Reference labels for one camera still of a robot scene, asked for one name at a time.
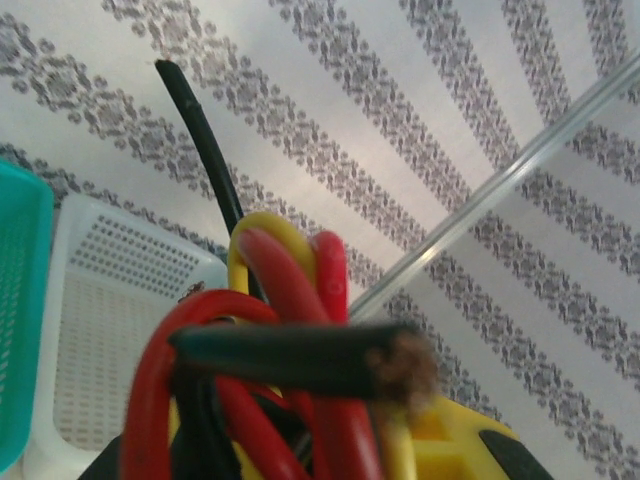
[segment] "yellow wire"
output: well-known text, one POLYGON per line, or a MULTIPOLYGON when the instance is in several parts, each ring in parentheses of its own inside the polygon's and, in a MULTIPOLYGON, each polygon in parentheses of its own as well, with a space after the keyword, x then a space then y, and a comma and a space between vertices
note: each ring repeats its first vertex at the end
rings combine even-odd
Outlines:
POLYGON ((385 478, 418 480, 416 454, 413 437, 407 425, 406 412, 398 407, 383 404, 375 405, 373 412, 385 478))
POLYGON ((300 265, 312 285, 316 284, 316 262, 307 238, 284 218, 270 212, 254 212, 243 217, 233 229, 229 242, 227 271, 229 289, 249 293, 249 270, 238 252, 238 236, 249 228, 259 228, 282 244, 300 265))

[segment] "striped wallpaper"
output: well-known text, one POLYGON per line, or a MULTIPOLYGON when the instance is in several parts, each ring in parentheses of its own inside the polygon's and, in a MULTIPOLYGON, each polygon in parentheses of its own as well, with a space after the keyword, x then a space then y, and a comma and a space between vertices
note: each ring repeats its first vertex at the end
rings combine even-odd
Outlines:
MULTIPOLYGON (((247 211, 348 244, 373 286, 637 47, 632 0, 2 2, 0 156, 218 255, 153 61, 186 71, 247 211)), ((640 479, 640 83, 381 316, 558 479, 640 479)))

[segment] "red insulated wire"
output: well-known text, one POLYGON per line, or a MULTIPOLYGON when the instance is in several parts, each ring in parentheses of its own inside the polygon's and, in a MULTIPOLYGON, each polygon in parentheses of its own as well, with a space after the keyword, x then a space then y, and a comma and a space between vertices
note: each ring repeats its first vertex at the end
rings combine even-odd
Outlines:
POLYGON ((323 231, 311 238, 316 257, 316 290, 331 320, 340 325, 349 321, 347 254, 342 239, 323 231))
POLYGON ((122 435, 121 480, 170 480, 168 449, 169 377, 173 350, 168 337, 186 325, 216 317, 238 316, 274 324, 274 311, 238 292, 211 290, 195 294, 174 307, 147 344, 133 379, 122 435))
MULTIPOLYGON (((249 229, 238 238, 238 248, 281 319, 332 323, 313 286, 276 239, 264 231, 249 229)), ((363 402, 313 400, 313 434, 321 445, 330 478, 382 480, 373 428, 363 402)))
POLYGON ((264 412, 241 383, 228 377, 215 380, 231 437, 242 445, 265 480, 310 480, 264 412))

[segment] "white plastic basket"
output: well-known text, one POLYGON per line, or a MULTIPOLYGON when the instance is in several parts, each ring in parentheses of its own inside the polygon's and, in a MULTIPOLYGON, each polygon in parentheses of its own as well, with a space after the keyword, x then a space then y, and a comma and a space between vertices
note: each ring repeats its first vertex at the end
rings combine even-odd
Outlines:
POLYGON ((122 431, 147 340, 189 286, 226 286, 215 256, 80 195, 63 203, 42 326, 26 480, 76 480, 122 431))

